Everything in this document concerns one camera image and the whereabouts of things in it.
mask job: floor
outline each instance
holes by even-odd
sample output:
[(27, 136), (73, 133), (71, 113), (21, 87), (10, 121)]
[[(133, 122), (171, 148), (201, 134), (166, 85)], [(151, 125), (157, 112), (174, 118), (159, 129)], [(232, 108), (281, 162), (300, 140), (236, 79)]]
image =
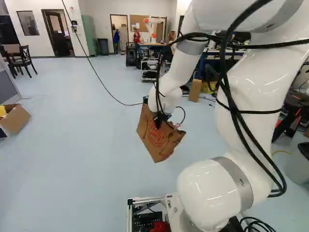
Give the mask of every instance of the floor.
[[(125, 66), (125, 56), (92, 58), (102, 81), (127, 104), (142, 101), (152, 84)], [(0, 142), (1, 232), (124, 232), (129, 197), (176, 189), (186, 166), (222, 155), (226, 146), (210, 101), (183, 98), (185, 138), (166, 161), (154, 164), (136, 134), (140, 105), (125, 107), (104, 90), (84, 58), (35, 59), (39, 73), (18, 76), (20, 103), (32, 114), (17, 135)], [(172, 120), (179, 122), (182, 111)], [(293, 151), (300, 132), (273, 150)], [(283, 168), (289, 155), (278, 153)], [(288, 178), (287, 193), (249, 210), (278, 232), (307, 231), (309, 188)]]

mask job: dark chair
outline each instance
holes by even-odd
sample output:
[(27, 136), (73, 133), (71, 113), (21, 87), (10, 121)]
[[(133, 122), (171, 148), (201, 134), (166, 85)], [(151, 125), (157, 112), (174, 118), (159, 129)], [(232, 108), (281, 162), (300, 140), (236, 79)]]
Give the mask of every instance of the dark chair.
[(26, 69), (29, 77), (32, 78), (31, 74), (29, 73), (28, 67), (27, 67), (28, 65), (32, 66), (32, 68), (33, 68), (33, 70), (36, 74), (38, 74), (38, 73), (33, 66), (31, 56), (30, 56), (30, 52), (29, 52), (29, 46), (28, 45), (20, 46), (19, 51), (20, 51), (21, 59), (16, 60), (16, 61), (12, 61), (12, 66), (13, 67), (24, 67)]

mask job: paper bag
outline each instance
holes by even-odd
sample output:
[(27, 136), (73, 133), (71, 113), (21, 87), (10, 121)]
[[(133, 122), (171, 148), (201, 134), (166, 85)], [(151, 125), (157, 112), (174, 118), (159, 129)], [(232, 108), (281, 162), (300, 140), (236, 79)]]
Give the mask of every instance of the paper bag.
[(157, 129), (153, 120), (155, 113), (151, 112), (148, 104), (143, 104), (137, 134), (144, 143), (154, 162), (166, 160), (174, 152), (186, 132), (173, 128), (172, 122), (163, 122)]

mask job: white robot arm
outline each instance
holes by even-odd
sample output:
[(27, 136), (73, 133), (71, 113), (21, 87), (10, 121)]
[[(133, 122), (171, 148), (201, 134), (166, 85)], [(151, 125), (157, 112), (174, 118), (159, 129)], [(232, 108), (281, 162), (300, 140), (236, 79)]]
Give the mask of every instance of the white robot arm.
[(146, 27), (151, 35), (151, 42), (152, 43), (156, 43), (156, 38), (157, 38), (157, 34), (154, 33), (154, 30), (152, 29), (152, 24), (154, 23), (163, 23), (165, 22), (163, 19), (161, 18), (152, 18), (152, 20), (150, 20), (149, 18), (145, 18), (144, 19), (144, 23), (146, 24)]
[[(185, 15), (182, 33), (227, 30), (230, 24), (254, 0), (192, 0)], [(237, 31), (249, 31), (251, 44), (271, 44), (309, 38), (309, 0), (274, 0), (261, 8)], [(170, 71), (160, 78), (163, 111), (171, 114), (180, 99), (180, 86), (189, 78), (203, 52), (205, 42), (177, 43)], [(280, 109), (297, 71), (309, 55), (309, 44), (284, 48), (248, 50), (228, 72), (232, 97), (240, 110), (272, 111)], [(222, 89), (218, 100), (228, 105)], [(157, 111), (155, 87), (148, 99)], [(202, 231), (217, 232), (228, 219), (263, 202), (273, 181), (253, 160), (241, 142), (231, 113), (216, 104), (216, 125), (228, 143), (222, 156), (201, 161), (186, 168), (177, 182), (178, 195), (191, 221)], [(270, 155), (271, 138), (278, 114), (247, 114), (243, 118), (262, 148)], [(253, 144), (251, 149), (259, 154)], [(273, 168), (258, 156), (270, 170)]]

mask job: yellow cable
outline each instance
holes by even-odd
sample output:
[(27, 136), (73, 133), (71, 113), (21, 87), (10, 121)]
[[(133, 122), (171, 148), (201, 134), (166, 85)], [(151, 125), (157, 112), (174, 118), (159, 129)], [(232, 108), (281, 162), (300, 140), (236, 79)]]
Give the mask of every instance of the yellow cable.
[(286, 153), (286, 154), (289, 154), (289, 155), (291, 154), (291, 153), (290, 153), (290, 152), (288, 152), (288, 151), (280, 151), (280, 150), (279, 150), (279, 151), (275, 151), (275, 152), (273, 152), (273, 153), (272, 153), (272, 155), (274, 155), (274, 154), (276, 154), (276, 153), (278, 153), (278, 152), (283, 152), (283, 153)]

